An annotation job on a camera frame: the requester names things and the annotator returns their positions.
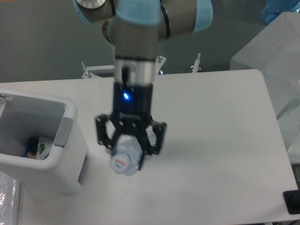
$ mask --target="white bin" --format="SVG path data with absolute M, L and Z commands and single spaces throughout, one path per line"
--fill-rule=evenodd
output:
M 66 98 L 0 89 L 0 171 L 39 189 L 77 193 L 88 145 Z M 44 160 L 24 158 L 31 136 L 54 139 Z

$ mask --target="white tabletop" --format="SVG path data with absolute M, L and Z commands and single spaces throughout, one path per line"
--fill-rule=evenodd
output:
M 22 188 L 21 225 L 229 225 L 300 219 L 282 193 L 297 189 L 263 76 L 256 70 L 161 75 L 152 115 L 168 124 L 159 156 L 116 174 L 97 145 L 94 116 L 110 113 L 113 79 L 2 83 L 67 97 L 90 148 L 82 190 Z

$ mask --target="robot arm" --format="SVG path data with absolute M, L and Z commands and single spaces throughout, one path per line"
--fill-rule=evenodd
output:
M 158 40 L 208 27 L 212 20 L 210 0 L 77 0 L 77 13 L 88 22 L 107 19 L 106 39 L 115 44 L 115 72 L 111 115 L 96 117 L 98 143 L 114 155 L 121 135 L 137 138 L 141 148 L 138 170 L 145 155 L 159 154 L 167 124 L 151 116 L 151 101 Z M 112 138 L 106 123 L 115 127 Z M 151 146 L 146 128 L 157 137 Z

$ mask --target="blue led light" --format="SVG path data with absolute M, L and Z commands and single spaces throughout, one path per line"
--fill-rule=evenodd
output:
M 129 95 L 127 93 L 124 93 L 123 97 L 125 98 L 125 100 L 129 100 L 130 99 L 130 97 L 129 97 Z

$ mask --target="plastic bottle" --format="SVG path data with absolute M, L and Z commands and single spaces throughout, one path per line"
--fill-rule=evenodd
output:
M 264 20 L 269 24 L 282 12 L 299 12 L 300 0 L 267 0 L 262 11 Z
M 156 144 L 156 135 L 152 130 L 147 131 L 150 144 Z M 116 154 L 111 157 L 111 167 L 119 174 L 126 176 L 138 171 L 139 161 L 142 155 L 142 148 L 135 137 L 131 137 L 115 147 Z

